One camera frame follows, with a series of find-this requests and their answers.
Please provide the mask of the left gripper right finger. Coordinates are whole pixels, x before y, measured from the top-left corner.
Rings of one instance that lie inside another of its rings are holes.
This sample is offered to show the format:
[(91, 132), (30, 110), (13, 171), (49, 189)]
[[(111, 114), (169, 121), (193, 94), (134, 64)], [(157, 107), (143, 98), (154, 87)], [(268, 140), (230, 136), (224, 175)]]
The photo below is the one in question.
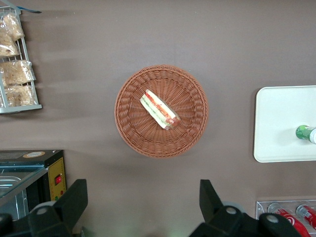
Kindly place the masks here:
[(257, 221), (232, 205), (223, 205), (209, 180), (200, 180), (199, 206), (204, 222), (192, 237), (256, 237)]

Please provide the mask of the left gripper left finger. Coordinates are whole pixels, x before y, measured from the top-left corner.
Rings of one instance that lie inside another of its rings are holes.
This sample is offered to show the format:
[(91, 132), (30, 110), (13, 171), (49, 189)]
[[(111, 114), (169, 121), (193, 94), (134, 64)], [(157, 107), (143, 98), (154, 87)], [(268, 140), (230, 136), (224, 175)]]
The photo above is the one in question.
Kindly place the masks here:
[(77, 179), (53, 204), (42, 203), (28, 216), (33, 237), (72, 237), (88, 204), (87, 181)]

